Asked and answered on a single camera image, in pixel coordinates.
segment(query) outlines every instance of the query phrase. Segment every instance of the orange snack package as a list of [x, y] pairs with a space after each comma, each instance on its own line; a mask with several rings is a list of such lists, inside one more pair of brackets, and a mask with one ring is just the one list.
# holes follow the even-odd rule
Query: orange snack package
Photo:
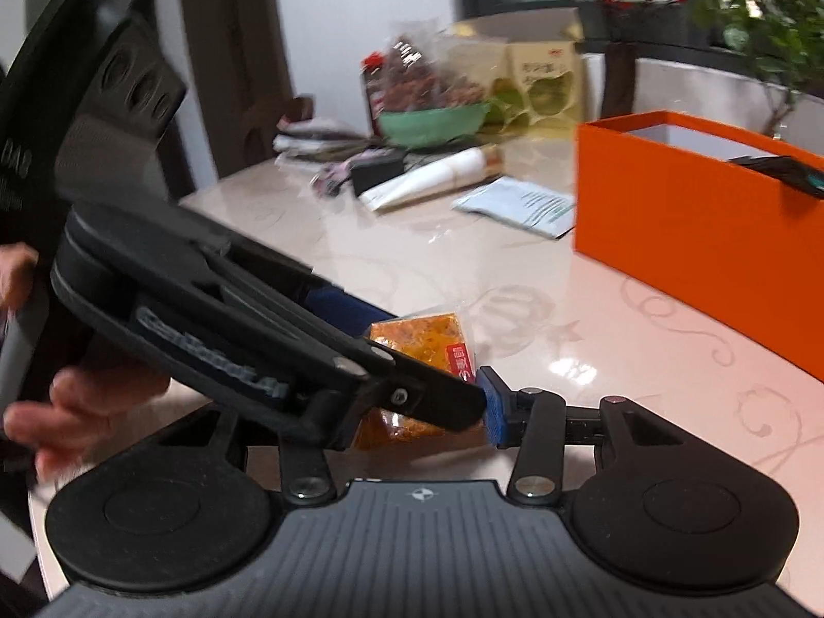
[[[431, 367], [448, 371], [464, 381], [475, 380], [467, 340], [455, 314], [374, 323], [369, 338]], [[363, 450], [394, 441], [412, 441], [440, 434], [446, 434], [446, 431], [429, 423], [374, 408], [361, 421], [353, 447]]]

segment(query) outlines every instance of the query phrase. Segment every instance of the finger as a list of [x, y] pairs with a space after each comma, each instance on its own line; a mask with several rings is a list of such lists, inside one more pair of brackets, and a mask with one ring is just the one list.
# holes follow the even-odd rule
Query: finger
[[75, 469], [83, 462], [82, 451], [41, 448], [35, 456], [35, 470], [41, 481], [50, 481]]
[[90, 370], [65, 367], [52, 382], [51, 400], [80, 414], [108, 418], [124, 414], [169, 388], [169, 378], [142, 363]]
[[0, 306], [16, 311], [31, 292], [37, 253], [25, 244], [0, 246]]
[[9, 404], [3, 432], [11, 441], [39, 448], [85, 451], [110, 436], [110, 419], [91, 416], [41, 402]]

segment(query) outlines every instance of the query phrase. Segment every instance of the open orange box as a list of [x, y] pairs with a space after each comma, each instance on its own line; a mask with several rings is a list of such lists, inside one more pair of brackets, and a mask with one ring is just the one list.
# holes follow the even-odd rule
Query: open orange box
[[824, 159], [678, 113], [578, 128], [575, 249], [824, 380], [824, 200], [728, 162]]

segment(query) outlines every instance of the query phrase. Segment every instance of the glossy tabletop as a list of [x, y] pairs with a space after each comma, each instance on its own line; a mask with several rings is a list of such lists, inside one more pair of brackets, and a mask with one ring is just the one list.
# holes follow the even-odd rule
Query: glossy tabletop
[[[574, 144], [510, 142], [507, 173], [574, 191]], [[458, 311], [478, 364], [514, 389], [553, 390], [597, 406], [622, 394], [775, 478], [801, 515], [781, 584], [824, 613], [824, 384], [733, 330], [573, 252], [574, 232], [548, 241], [453, 211], [438, 197], [376, 216], [350, 194], [320, 199], [311, 172], [291, 164], [251, 168], [185, 204], [311, 264], [321, 276], [397, 315]], [[202, 403], [182, 386], [134, 412], [122, 447]], [[505, 487], [512, 452], [477, 436], [435, 438], [390, 451], [330, 454], [336, 480], [495, 478]], [[276, 487], [272, 452], [254, 474]], [[568, 449], [566, 487], [592, 474], [592, 449]], [[32, 495], [48, 590], [65, 583], [48, 550]]]

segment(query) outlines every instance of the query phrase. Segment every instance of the green bowl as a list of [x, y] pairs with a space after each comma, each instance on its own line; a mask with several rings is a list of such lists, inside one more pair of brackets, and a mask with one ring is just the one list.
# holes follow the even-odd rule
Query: green bowl
[[427, 109], [403, 113], [382, 112], [377, 117], [381, 130], [395, 146], [427, 148], [446, 144], [460, 136], [474, 135], [484, 124], [489, 105]]

